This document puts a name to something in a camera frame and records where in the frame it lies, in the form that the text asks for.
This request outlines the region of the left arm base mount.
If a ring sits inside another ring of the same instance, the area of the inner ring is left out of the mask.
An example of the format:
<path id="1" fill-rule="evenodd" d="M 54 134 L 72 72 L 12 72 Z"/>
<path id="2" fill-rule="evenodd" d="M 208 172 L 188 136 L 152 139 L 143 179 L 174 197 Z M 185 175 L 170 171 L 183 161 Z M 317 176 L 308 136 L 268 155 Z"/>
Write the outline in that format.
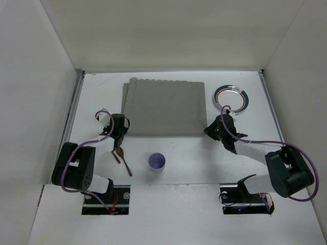
<path id="1" fill-rule="evenodd" d="M 82 215 L 128 215 L 130 202 L 130 185 L 116 185 L 112 197 L 97 193 L 106 207 L 92 195 L 85 195 Z"/>

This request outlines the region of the grey cloth placemat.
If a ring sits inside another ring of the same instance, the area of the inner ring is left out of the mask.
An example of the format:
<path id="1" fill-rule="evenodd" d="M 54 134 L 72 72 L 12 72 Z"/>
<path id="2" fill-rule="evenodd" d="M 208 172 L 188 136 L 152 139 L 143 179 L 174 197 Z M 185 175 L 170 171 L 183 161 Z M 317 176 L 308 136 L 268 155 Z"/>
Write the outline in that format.
<path id="1" fill-rule="evenodd" d="M 200 137 L 207 127 L 203 82 L 131 78 L 121 113 L 133 137 Z"/>

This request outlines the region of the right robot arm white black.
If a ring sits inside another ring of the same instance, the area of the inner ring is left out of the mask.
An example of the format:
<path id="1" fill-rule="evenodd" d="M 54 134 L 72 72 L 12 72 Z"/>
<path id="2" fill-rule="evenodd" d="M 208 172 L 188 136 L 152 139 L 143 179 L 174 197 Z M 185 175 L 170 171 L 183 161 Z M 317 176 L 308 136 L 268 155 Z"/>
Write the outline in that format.
<path id="1" fill-rule="evenodd" d="M 204 129 L 213 140 L 235 154 L 262 163 L 268 169 L 273 190 L 297 202 L 314 199 L 319 191 L 319 175 L 312 159 L 299 147 L 276 140 L 252 140 L 236 130 L 230 114 L 220 114 Z"/>

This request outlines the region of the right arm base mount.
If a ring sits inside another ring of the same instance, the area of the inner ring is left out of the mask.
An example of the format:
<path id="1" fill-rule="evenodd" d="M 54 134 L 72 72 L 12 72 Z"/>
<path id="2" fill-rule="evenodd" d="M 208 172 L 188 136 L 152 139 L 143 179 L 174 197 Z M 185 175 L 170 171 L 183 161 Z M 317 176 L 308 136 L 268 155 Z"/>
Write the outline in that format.
<path id="1" fill-rule="evenodd" d="M 219 201 L 225 215 L 267 214 L 271 215 L 275 205 L 271 194 L 259 192 L 250 194 L 245 181 L 254 175 L 242 178 L 237 183 L 220 186 Z"/>

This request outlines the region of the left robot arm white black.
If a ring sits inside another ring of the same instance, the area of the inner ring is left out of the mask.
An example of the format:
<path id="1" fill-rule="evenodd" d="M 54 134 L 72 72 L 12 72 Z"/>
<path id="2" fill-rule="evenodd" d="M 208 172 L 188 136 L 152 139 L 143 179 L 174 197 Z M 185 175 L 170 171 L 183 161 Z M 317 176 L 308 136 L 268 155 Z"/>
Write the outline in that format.
<path id="1" fill-rule="evenodd" d="M 117 199 L 114 196 L 114 184 L 111 179 L 95 174 L 94 167 L 107 153 L 113 154 L 121 146 L 130 122 L 125 115 L 110 114 L 105 109 L 98 111 L 95 118 L 103 126 L 102 133 L 80 144 L 64 143 L 51 182 L 66 192 L 80 192 L 104 203 Z"/>

